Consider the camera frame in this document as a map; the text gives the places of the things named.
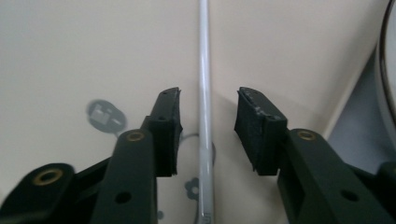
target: black plastic part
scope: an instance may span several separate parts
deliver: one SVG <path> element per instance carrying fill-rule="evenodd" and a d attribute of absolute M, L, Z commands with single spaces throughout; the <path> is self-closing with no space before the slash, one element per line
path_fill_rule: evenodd
<path fill-rule="evenodd" d="M 395 223 L 318 133 L 290 131 L 286 153 L 278 185 L 290 223 Z"/>
<path fill-rule="evenodd" d="M 180 90 L 172 88 L 162 91 L 146 116 L 141 129 L 149 130 L 154 139 L 156 175 L 172 176 L 177 173 L 177 151 L 180 133 L 179 110 Z"/>
<path fill-rule="evenodd" d="M 77 196 L 73 167 L 63 163 L 42 166 L 8 195 L 0 210 L 0 223 L 67 223 Z"/>
<path fill-rule="evenodd" d="M 157 185 L 151 133 L 131 130 L 116 144 L 91 224 L 157 223 Z"/>
<path fill-rule="evenodd" d="M 286 117 L 261 92 L 239 89 L 235 131 L 253 169 L 259 175 L 276 175 L 277 148 L 286 139 Z"/>
<path fill-rule="evenodd" d="M 349 169 L 355 174 L 355 176 L 366 186 L 367 189 L 372 192 L 376 191 L 375 175 L 370 174 L 366 171 L 359 169 L 358 167 L 348 165 Z"/>
<path fill-rule="evenodd" d="M 385 162 L 375 176 L 377 196 L 396 220 L 396 162 Z"/>
<path fill-rule="evenodd" d="M 110 159 L 105 159 L 76 174 L 79 195 L 73 207 L 73 216 L 68 217 L 68 223 L 89 223 L 109 161 Z"/>

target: screw hole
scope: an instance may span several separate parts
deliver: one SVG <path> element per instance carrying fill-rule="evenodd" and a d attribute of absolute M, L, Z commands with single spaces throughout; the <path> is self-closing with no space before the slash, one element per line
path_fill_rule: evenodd
<path fill-rule="evenodd" d="M 48 169 L 39 173 L 35 179 L 33 179 L 33 184 L 37 186 L 46 186 L 52 184 L 61 178 L 64 172 L 60 169 Z"/>
<path fill-rule="evenodd" d="M 313 133 L 307 131 L 299 131 L 297 134 L 306 141 L 313 141 L 317 138 Z"/>
<path fill-rule="evenodd" d="M 130 142 L 135 142 L 135 141 L 140 141 L 140 140 L 142 140 L 144 137 L 145 137 L 145 135 L 144 135 L 143 133 L 138 133 L 138 132 L 136 132 L 136 133 L 130 133 L 130 134 L 128 134 L 126 138 L 127 138 L 128 141 L 130 141 Z"/>
<path fill-rule="evenodd" d="M 132 198 L 132 196 L 130 193 L 122 192 L 122 193 L 117 194 L 115 201 L 118 204 L 128 203 L 129 201 L 131 201 L 131 198 Z"/>
<path fill-rule="evenodd" d="M 357 202 L 358 200 L 359 200 L 359 197 L 358 197 L 358 195 L 356 195 L 354 192 L 352 192 L 352 191 L 349 191 L 349 190 L 341 190 L 341 195 L 345 198 L 345 199 L 347 199 L 347 200 L 349 200 L 349 201 L 351 201 L 351 202 Z"/>

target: metal rod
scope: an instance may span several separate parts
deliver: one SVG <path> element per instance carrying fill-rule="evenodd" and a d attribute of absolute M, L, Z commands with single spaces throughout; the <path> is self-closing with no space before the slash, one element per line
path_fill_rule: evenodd
<path fill-rule="evenodd" d="M 200 181 L 199 223 L 213 224 L 213 150 L 211 132 L 208 1 L 200 0 Z"/>

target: brass screw insert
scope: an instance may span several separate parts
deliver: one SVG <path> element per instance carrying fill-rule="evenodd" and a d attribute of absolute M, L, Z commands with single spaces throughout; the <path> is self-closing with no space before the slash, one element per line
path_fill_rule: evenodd
<path fill-rule="evenodd" d="M 58 168 L 50 168 L 48 170 L 42 171 L 34 179 L 33 184 L 37 186 L 46 186 L 52 184 L 53 182 L 59 180 L 64 172 Z"/>
<path fill-rule="evenodd" d="M 145 135 L 143 133 L 140 132 L 135 132 L 135 133 L 130 133 L 126 136 L 126 138 L 128 139 L 128 141 L 130 142 L 136 142 L 136 141 L 140 141 L 145 137 Z"/>
<path fill-rule="evenodd" d="M 298 136 L 306 141 L 314 141 L 317 139 L 314 133 L 307 132 L 307 131 L 299 131 L 297 132 Z"/>

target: gray floor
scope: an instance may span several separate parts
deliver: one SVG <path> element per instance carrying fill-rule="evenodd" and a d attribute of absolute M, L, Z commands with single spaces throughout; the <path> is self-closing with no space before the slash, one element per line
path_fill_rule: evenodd
<path fill-rule="evenodd" d="M 373 174 L 382 162 L 396 161 L 378 107 L 374 64 L 372 56 L 329 138 L 344 162 Z"/>

